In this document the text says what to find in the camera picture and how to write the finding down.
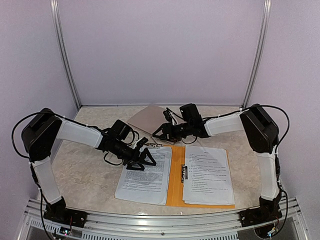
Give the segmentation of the pink-brown file folder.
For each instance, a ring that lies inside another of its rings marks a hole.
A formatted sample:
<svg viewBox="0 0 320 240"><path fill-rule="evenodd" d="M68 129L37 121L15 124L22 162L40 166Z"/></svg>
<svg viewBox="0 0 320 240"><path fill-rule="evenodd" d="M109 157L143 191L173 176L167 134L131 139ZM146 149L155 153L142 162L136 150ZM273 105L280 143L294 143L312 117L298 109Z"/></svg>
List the pink-brown file folder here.
<svg viewBox="0 0 320 240"><path fill-rule="evenodd" d="M163 112L166 109L157 105L149 105L134 114L126 122L132 127L146 133L157 144L174 145L175 143L160 140L152 136L152 134L162 125L169 123Z"/></svg>

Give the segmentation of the white printed sheet dense text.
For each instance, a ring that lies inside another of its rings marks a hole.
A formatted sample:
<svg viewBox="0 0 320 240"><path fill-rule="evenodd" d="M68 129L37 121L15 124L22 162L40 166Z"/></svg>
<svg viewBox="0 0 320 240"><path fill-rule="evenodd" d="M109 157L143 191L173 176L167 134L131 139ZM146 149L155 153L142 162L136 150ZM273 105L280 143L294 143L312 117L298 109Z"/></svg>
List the white printed sheet dense text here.
<svg viewBox="0 0 320 240"><path fill-rule="evenodd" d="M114 194L115 198L151 205L166 204L172 148L161 146L149 147L148 150L156 165L146 165L143 171L128 170L123 167Z"/></svg>

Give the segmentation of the orange folder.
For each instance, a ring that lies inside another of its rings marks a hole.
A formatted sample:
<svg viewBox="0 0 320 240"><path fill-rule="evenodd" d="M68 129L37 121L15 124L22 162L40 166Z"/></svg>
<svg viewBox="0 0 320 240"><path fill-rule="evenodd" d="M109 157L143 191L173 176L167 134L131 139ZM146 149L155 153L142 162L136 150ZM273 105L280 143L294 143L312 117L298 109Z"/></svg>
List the orange folder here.
<svg viewBox="0 0 320 240"><path fill-rule="evenodd" d="M235 204L231 205L205 205L188 204L183 201L182 172L185 164L185 146L171 145L171 165L168 180L168 190L166 206L183 208L209 208L209 209L234 209Z"/></svg>

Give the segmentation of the white printed sheet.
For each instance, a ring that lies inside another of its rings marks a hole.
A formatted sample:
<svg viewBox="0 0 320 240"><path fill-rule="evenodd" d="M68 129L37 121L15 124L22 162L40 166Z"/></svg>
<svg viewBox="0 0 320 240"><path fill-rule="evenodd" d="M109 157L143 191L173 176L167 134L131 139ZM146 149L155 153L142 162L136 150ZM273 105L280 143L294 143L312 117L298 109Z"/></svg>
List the white printed sheet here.
<svg viewBox="0 0 320 240"><path fill-rule="evenodd" d="M187 145L184 164L188 168L188 179L183 183L182 197L186 204L235 204L225 149Z"/></svg>

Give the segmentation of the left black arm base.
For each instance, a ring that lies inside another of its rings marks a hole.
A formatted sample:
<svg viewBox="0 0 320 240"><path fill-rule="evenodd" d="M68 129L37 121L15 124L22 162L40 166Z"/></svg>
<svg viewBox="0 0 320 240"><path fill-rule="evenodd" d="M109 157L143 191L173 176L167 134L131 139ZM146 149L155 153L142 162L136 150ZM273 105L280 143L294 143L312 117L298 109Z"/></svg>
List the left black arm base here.
<svg viewBox="0 0 320 240"><path fill-rule="evenodd" d="M58 202L46 206L43 217L55 223L84 228L87 216L85 211L67 208L62 197Z"/></svg>

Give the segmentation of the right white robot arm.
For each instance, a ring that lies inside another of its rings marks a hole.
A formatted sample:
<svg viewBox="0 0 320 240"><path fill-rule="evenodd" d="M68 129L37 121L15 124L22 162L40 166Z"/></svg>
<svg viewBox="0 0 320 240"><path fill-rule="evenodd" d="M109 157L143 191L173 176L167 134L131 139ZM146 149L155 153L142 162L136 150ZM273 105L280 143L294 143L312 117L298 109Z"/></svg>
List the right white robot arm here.
<svg viewBox="0 0 320 240"><path fill-rule="evenodd" d="M261 194L256 218L266 222L271 218L281 199L279 178L281 167L278 158L279 127L262 105L254 104L244 110L236 110L218 116L202 117L194 103L179 108L182 123L175 123L174 112L163 112L166 123L152 136L162 141L176 143L188 136L209 138L215 135L244 131L251 149L255 152L261 173Z"/></svg>

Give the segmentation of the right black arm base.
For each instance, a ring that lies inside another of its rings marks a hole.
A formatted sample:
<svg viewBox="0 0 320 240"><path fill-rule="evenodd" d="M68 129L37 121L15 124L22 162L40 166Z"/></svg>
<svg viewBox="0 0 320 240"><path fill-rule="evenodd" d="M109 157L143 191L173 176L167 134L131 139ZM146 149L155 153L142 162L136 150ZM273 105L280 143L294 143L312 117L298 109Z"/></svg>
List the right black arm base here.
<svg viewBox="0 0 320 240"><path fill-rule="evenodd" d="M280 198L273 200L259 198L259 207L247 208L238 213L242 227L249 227L280 219L283 215L279 206Z"/></svg>

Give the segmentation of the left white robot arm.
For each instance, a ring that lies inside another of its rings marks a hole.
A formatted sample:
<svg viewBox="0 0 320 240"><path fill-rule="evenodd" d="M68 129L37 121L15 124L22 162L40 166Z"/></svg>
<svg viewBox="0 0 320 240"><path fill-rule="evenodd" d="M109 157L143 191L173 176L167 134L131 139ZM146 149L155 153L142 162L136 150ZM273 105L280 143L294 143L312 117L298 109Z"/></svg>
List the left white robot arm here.
<svg viewBox="0 0 320 240"><path fill-rule="evenodd" d="M47 211L61 223L70 218L70 211L66 208L52 170L51 150L56 140L111 153L128 170L143 171L146 166L157 164L150 151L143 147L148 142L147 138L139 139L133 147L124 142L133 129L121 120L116 120L111 127L100 129L62 117L49 108L43 108L31 117L33 119L22 130L22 142L41 195L47 201Z"/></svg>

